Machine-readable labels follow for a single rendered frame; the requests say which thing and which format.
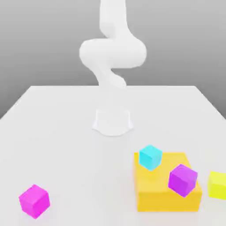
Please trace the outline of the small cyan cube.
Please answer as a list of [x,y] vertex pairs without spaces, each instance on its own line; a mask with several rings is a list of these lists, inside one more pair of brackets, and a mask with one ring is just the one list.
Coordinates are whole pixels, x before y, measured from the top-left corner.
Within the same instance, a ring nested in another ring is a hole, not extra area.
[[149,171],[156,169],[162,161],[162,151],[152,145],[147,145],[139,151],[139,164]]

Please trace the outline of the small purple cube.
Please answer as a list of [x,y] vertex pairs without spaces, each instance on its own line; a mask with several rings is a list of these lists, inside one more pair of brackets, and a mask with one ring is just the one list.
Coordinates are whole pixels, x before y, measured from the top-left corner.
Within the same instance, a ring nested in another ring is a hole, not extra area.
[[196,186],[198,173],[179,164],[169,174],[168,187],[182,197],[186,197]]

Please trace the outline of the small magenta cube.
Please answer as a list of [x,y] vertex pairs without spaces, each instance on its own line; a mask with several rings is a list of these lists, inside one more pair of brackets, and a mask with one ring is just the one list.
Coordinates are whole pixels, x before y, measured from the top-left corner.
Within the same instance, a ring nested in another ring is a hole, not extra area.
[[50,206],[49,193],[43,188],[32,185],[19,196],[22,210],[37,219]]

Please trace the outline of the small yellow cube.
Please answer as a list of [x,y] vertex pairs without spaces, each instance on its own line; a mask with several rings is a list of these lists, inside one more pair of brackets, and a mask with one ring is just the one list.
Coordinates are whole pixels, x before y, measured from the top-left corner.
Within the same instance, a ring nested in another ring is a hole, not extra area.
[[211,171],[207,187],[209,197],[226,200],[226,173]]

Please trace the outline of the large orange box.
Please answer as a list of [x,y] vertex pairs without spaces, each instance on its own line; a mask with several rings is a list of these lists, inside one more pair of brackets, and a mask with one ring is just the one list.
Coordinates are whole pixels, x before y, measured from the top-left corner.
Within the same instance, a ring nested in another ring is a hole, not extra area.
[[139,153],[134,153],[133,171],[137,211],[198,211],[202,197],[202,189],[198,182],[186,197],[182,197],[168,187],[170,172],[179,164],[191,167],[185,153],[164,152],[160,166],[149,171],[139,164]]

